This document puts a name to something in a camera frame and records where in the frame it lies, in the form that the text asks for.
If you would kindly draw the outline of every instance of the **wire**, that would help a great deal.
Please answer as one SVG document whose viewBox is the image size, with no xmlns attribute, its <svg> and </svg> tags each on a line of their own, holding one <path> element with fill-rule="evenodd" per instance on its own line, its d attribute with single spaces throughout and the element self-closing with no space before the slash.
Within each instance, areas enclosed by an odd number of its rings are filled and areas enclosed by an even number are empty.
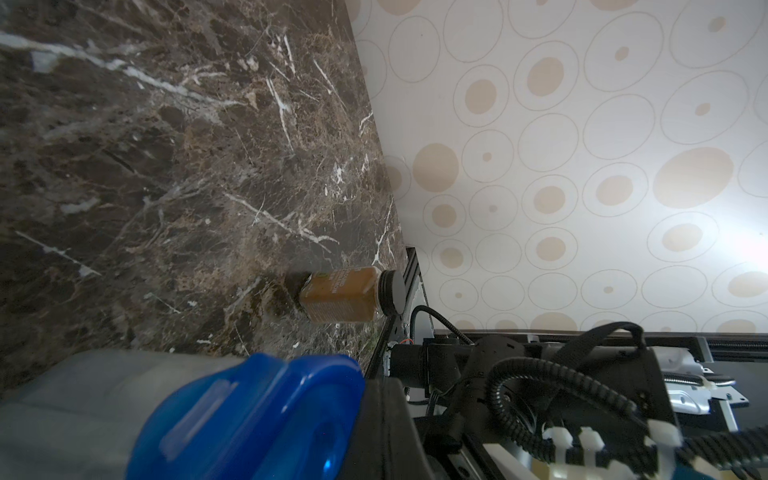
<svg viewBox="0 0 768 480">
<path fill-rule="evenodd" d="M 466 343 L 467 345 L 475 345 L 468 336 L 466 336 L 464 333 L 462 333 L 461 330 L 456 328 L 453 323 L 450 323 L 448 319 L 446 319 L 443 315 L 440 314 L 437 310 L 433 309 L 430 306 L 426 305 L 417 305 L 412 311 L 411 311 L 411 332 L 410 332 L 410 339 L 415 340 L 415 320 L 416 320 L 416 314 L 419 312 L 427 312 L 429 315 L 434 316 L 440 323 L 445 325 L 446 328 L 451 330 L 451 332 L 458 337 L 459 340 Z"/>
<path fill-rule="evenodd" d="M 429 403 L 427 403 L 426 416 L 431 417 L 435 414 L 435 405 L 437 405 L 437 398 L 439 396 L 440 394 L 437 392 L 437 390 L 433 390 L 432 393 L 429 394 Z"/>
<path fill-rule="evenodd" d="M 634 402 L 583 373 L 543 359 L 515 357 L 502 360 L 488 374 L 485 384 L 486 402 L 501 428 L 539 461 L 554 461 L 554 443 L 528 431 L 517 417 L 504 408 L 502 389 L 510 379 L 530 379 L 557 386 L 606 412 L 647 428 L 645 421 L 637 414 Z M 741 432 L 721 432 L 684 439 L 683 446 L 675 452 L 678 458 L 689 464 L 696 457 L 701 457 L 721 470 L 758 466 L 768 461 L 768 425 Z M 655 472 L 658 462 L 655 446 L 622 452 L 596 452 L 597 466 L 606 468 L 612 460 L 628 465 L 638 474 Z M 565 461 L 571 465 L 583 465 L 584 450 L 579 446 L 569 448 Z"/>
</svg>

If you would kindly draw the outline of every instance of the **glass jar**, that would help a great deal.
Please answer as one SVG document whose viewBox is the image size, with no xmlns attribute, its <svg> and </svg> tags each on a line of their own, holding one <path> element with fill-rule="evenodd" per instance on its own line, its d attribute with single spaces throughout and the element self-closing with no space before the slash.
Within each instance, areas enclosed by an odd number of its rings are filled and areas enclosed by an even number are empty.
<svg viewBox="0 0 768 480">
<path fill-rule="evenodd" d="M 398 270 L 375 266 L 313 273 L 299 302 L 315 323 L 372 322 L 380 314 L 399 315 L 406 307 L 406 283 Z"/>
</svg>

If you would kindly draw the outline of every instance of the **wallpaper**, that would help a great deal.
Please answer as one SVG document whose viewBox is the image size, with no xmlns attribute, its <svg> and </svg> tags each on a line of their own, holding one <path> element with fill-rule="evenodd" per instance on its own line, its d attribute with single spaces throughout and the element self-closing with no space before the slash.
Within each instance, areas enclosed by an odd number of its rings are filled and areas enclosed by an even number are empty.
<svg viewBox="0 0 768 480">
<path fill-rule="evenodd" d="M 463 329 L 768 333 L 764 0 L 347 0 Z"/>
</svg>

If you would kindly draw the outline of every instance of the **blue container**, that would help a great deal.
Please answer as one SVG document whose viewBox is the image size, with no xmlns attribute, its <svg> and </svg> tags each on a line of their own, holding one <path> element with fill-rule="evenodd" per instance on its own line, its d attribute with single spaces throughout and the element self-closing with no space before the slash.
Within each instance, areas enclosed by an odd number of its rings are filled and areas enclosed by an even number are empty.
<svg viewBox="0 0 768 480">
<path fill-rule="evenodd" d="M 344 355 L 286 363 L 257 353 L 178 389 L 144 424 L 127 480 L 330 480 L 365 380 Z"/>
</svg>

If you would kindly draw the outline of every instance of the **brown marble surface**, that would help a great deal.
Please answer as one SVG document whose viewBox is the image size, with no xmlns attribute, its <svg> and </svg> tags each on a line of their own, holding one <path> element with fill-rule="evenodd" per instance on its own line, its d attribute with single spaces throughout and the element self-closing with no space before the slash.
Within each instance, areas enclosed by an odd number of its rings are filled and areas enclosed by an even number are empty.
<svg viewBox="0 0 768 480">
<path fill-rule="evenodd" d="M 344 2 L 0 0 L 0 392 L 101 347 L 348 354 L 305 272 L 406 253 Z"/>
</svg>

